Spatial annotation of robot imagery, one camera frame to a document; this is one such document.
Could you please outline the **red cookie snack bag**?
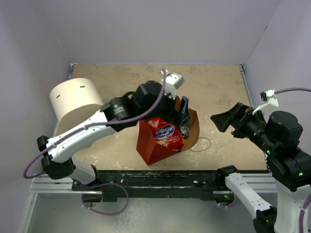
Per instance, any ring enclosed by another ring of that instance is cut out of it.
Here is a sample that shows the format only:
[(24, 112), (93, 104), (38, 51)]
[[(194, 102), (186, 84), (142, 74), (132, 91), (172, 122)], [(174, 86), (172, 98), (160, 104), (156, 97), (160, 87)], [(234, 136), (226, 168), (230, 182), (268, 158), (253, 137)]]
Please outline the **red cookie snack bag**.
[(181, 150), (184, 142), (180, 130), (159, 117), (146, 120), (145, 123), (151, 129), (153, 137), (159, 145), (173, 150)]

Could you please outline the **red paper bag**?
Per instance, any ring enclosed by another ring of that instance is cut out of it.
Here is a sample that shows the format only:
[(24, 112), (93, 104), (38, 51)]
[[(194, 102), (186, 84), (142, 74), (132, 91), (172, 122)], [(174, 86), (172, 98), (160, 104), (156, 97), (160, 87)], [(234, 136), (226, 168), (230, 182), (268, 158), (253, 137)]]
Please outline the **red paper bag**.
[(146, 120), (152, 119), (154, 117), (141, 120), (139, 122), (137, 151), (147, 165), (150, 166), (180, 152), (192, 150), (192, 147), (201, 137), (199, 136), (200, 128), (197, 112), (193, 109), (189, 109), (189, 111), (192, 115), (192, 121), (181, 128), (178, 127), (178, 115), (175, 121), (167, 121), (168, 123), (175, 125), (183, 136), (184, 145), (181, 150), (173, 150), (156, 143), (151, 129), (145, 123)]

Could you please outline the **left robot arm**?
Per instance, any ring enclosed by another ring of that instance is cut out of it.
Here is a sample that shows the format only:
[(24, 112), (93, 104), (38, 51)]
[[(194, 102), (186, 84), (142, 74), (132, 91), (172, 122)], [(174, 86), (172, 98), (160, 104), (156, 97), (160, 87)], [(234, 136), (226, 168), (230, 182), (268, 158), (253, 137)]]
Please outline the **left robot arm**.
[(113, 98), (71, 130), (53, 138), (39, 137), (38, 147), (44, 155), (43, 171), (53, 180), (70, 177), (88, 190), (97, 189), (100, 178), (96, 167), (74, 161), (73, 154), (105, 136), (136, 126), (139, 120), (159, 117), (170, 123), (170, 127), (160, 131), (160, 136), (167, 136), (174, 127), (189, 123), (192, 117), (188, 98), (183, 97), (179, 110), (175, 109), (176, 91), (183, 83), (184, 79), (177, 75), (169, 75), (161, 83), (148, 81), (136, 91)]

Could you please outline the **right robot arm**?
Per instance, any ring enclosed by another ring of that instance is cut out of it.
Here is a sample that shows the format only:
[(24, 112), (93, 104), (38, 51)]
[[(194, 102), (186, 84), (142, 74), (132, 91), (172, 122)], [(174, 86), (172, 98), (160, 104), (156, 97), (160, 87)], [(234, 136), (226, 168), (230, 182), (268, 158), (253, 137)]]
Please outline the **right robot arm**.
[(275, 180), (277, 206), (262, 199), (234, 166), (218, 169), (216, 184), (231, 190), (253, 218), (258, 233), (308, 233), (311, 202), (311, 157), (299, 148), (303, 128), (289, 112), (274, 111), (265, 120), (262, 111), (237, 103), (211, 116), (220, 132), (233, 127), (235, 138), (249, 139), (267, 156)]

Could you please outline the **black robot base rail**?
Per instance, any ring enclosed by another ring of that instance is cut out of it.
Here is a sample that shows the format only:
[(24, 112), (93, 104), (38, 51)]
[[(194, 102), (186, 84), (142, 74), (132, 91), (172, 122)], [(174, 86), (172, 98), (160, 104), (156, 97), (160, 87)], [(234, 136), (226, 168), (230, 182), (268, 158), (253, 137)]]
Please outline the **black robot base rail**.
[(215, 170), (100, 170), (99, 180), (87, 186), (74, 181), (86, 202), (116, 202), (118, 198), (200, 199), (222, 204), (236, 198)]

